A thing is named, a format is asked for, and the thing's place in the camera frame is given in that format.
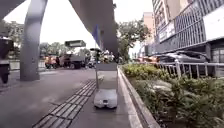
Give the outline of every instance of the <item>green hedge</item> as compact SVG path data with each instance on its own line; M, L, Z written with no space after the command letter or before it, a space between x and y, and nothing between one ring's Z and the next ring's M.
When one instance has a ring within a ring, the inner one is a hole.
M143 64L125 65L123 71L161 127L223 128L223 80L176 79L152 65ZM153 90L149 81L156 79L171 83L171 91Z

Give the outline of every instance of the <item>building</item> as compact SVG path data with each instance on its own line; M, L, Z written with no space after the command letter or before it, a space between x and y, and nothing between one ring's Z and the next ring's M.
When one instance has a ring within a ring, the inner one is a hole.
M155 20L154 20L154 15L153 12L144 12L143 14L143 21L144 24L147 26L147 28L151 32L151 37L148 40L153 40L155 37Z
M153 12L145 12L143 14L143 21L144 24L147 26L147 28L150 30L151 36L145 40L144 46L141 47L140 51L143 52L142 56L148 55L149 53L152 52L152 50L149 49L151 48L149 47L149 45L151 46L155 42L156 30L155 30L155 19Z
M159 32L193 0L152 0L156 31Z
M198 51L224 63L223 13L224 0L194 0L157 33L156 52Z

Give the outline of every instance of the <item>person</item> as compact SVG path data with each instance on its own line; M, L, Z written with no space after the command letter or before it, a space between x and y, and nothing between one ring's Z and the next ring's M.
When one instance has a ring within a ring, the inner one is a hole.
M60 60L58 56L56 57L56 64L57 64L57 67L60 67Z

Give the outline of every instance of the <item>sky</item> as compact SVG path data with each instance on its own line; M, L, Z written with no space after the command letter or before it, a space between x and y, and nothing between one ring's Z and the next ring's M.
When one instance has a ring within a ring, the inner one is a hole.
M15 8L4 20L23 24L30 0ZM144 12L152 11L151 0L114 0L116 22L138 20ZM95 47L92 35L86 30L78 15L67 0L48 0L45 11L40 42L60 42L67 40L84 40L87 48Z

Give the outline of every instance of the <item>curb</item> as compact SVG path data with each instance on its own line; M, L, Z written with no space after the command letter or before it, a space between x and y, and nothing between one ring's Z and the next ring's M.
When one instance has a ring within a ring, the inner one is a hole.
M161 128L159 124L156 122L148 108L145 106L144 102L142 101L139 94L136 92L134 87L131 85L127 77L124 75L123 71L118 68L122 79L125 81L127 88L129 89L130 93L133 95L134 100L136 101L138 108L140 109L143 118L145 119L146 123L148 124L148 128Z

